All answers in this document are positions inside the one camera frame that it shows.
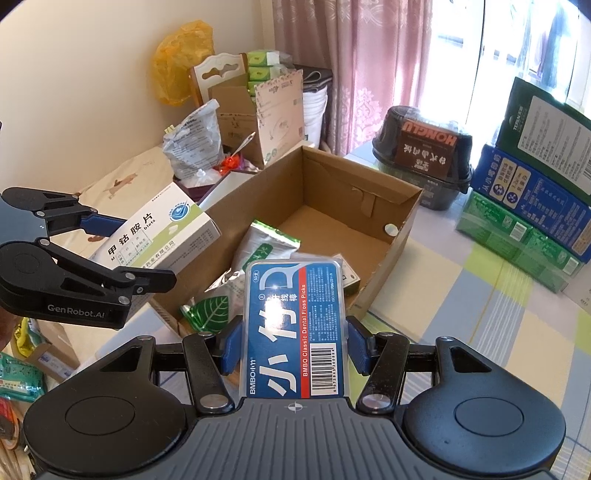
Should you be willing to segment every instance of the checkered tablecloth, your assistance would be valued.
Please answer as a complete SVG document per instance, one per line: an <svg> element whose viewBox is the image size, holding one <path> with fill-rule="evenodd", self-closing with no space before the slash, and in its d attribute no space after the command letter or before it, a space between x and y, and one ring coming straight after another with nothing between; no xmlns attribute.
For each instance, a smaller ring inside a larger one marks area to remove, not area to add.
<svg viewBox="0 0 591 480"><path fill-rule="evenodd" d="M370 144L348 158L375 162ZM374 333L397 330L421 343L454 336L541 391L562 409L567 425L552 473L587 480L591 316L457 233L466 198L447 212L421 207L402 257L363 321ZM355 401L366 378L352 365L350 371ZM428 375L410 374L402 401L429 386Z"/></svg>

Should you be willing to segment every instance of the pink curtain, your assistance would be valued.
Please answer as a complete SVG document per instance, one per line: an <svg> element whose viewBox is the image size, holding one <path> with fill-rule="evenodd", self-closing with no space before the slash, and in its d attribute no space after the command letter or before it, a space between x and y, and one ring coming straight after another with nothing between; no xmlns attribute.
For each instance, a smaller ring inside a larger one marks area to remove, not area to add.
<svg viewBox="0 0 591 480"><path fill-rule="evenodd" d="M329 146L336 154L371 140L392 105L418 106L432 1L273 0L277 49L333 70Z"/></svg>

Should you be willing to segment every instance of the cardboard box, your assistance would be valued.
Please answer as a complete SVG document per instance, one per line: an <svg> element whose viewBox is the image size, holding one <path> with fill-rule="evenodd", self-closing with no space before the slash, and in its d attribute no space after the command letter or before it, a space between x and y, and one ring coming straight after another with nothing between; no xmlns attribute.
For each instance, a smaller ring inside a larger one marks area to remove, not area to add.
<svg viewBox="0 0 591 480"><path fill-rule="evenodd" d="M181 318L179 307L230 267L250 224L260 220L300 239L302 252L342 254L361 278L359 293L346 299L346 307L363 318L402 253L420 194L395 177L301 147L207 211L222 236L178 275L171 292L156 299ZM399 229L395 238L384 230L390 224Z"/></svg>
<svg viewBox="0 0 591 480"><path fill-rule="evenodd" d="M30 365L34 365L57 382L70 378L80 365L78 357L70 344L64 327L59 323L37 321L41 334L47 343L38 345L28 357L18 352L14 335L11 338L12 356Z"/></svg>
<svg viewBox="0 0 591 480"><path fill-rule="evenodd" d="M132 215L90 259L111 269L123 265L178 274L219 236L211 218L171 183ZM152 296L134 296L129 315Z"/></svg>
<svg viewBox="0 0 591 480"><path fill-rule="evenodd" d="M244 156L258 168L281 158L304 139L303 84L301 70L261 83L255 88L256 105L248 92L248 74L211 87L209 96L220 105L217 121L222 143L238 148L256 132Z"/></svg>
<svg viewBox="0 0 591 480"><path fill-rule="evenodd" d="M591 205L591 120L515 78L496 146Z"/></svg>
<svg viewBox="0 0 591 480"><path fill-rule="evenodd" d="M568 250L495 202L472 192L456 229L559 292L583 265Z"/></svg>
<svg viewBox="0 0 591 480"><path fill-rule="evenodd" d="M485 145L472 188L533 224L578 259L591 260L591 209L534 168Z"/></svg>

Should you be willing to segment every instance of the honglu label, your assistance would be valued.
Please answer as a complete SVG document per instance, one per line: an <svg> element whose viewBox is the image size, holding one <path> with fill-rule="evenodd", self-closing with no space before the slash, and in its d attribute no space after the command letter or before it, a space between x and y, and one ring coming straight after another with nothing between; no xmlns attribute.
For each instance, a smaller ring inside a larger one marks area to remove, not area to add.
<svg viewBox="0 0 591 480"><path fill-rule="evenodd" d="M456 143L454 132L405 120L394 163L445 180L452 166Z"/></svg>

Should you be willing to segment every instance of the fabric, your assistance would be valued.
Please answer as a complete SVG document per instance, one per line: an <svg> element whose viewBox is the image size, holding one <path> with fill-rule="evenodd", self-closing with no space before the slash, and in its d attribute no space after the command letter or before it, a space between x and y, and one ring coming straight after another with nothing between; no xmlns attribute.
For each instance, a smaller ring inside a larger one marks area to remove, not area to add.
<svg viewBox="0 0 591 480"><path fill-rule="evenodd" d="M375 168L371 143L347 156ZM566 438L552 473L587 480L591 472L591 315L553 294L498 255L455 231L466 195L446 212L419 208L394 271L363 319L373 333L395 330L433 344L454 336L558 405ZM367 377L350 372L355 403ZM408 374L402 403L429 388Z"/></svg>
<svg viewBox="0 0 591 480"><path fill-rule="evenodd" d="M273 0L277 49L333 70L329 146L371 140L392 105L418 106L432 0Z"/></svg>

